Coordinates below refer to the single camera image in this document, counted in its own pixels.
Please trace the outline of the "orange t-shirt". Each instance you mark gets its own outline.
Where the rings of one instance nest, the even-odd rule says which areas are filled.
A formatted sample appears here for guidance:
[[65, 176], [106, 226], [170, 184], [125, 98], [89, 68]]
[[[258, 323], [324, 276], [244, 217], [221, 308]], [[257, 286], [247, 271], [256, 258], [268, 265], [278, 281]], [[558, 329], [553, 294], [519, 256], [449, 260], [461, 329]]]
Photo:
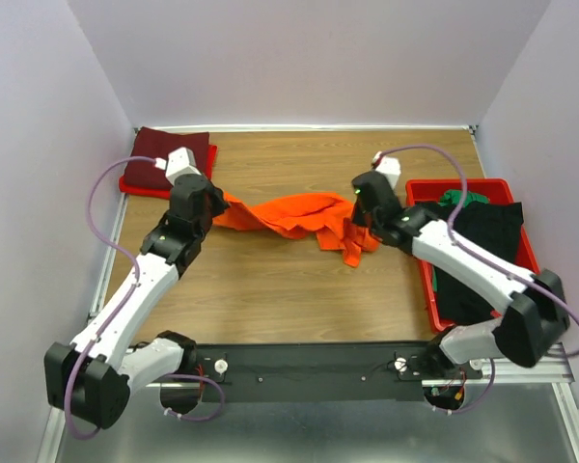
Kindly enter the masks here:
[[352, 223], [353, 203], [336, 193], [302, 193], [256, 205], [229, 193], [224, 199], [229, 208], [213, 219], [217, 227], [238, 232], [269, 230], [293, 240], [312, 235], [320, 250], [339, 252], [350, 267], [357, 267], [363, 254], [379, 247], [366, 229]]

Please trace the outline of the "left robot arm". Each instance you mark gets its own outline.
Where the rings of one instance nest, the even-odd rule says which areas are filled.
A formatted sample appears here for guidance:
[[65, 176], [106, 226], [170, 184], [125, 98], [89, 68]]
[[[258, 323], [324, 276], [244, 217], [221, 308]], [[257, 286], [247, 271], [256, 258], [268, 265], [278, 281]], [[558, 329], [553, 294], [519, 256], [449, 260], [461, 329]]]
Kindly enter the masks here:
[[228, 208], [223, 192], [203, 175], [178, 176], [169, 208], [145, 237], [130, 273], [97, 317], [70, 343], [53, 343], [43, 359], [51, 406], [70, 421], [111, 427], [129, 399], [155, 380], [187, 379], [198, 370], [197, 344], [165, 331], [127, 349], [163, 295], [200, 254], [214, 217]]

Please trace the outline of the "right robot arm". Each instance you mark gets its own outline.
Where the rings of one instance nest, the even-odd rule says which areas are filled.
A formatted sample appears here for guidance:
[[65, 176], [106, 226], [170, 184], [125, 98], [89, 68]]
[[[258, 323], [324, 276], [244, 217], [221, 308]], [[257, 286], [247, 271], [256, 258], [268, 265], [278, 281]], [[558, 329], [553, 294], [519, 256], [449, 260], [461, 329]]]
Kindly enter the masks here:
[[431, 210], [400, 204], [389, 179], [376, 170], [355, 177], [352, 213], [382, 244], [426, 261], [472, 289], [498, 317], [446, 329], [431, 340], [410, 369], [444, 378], [477, 359], [505, 358], [534, 367], [570, 326], [560, 277], [534, 273], [487, 252]]

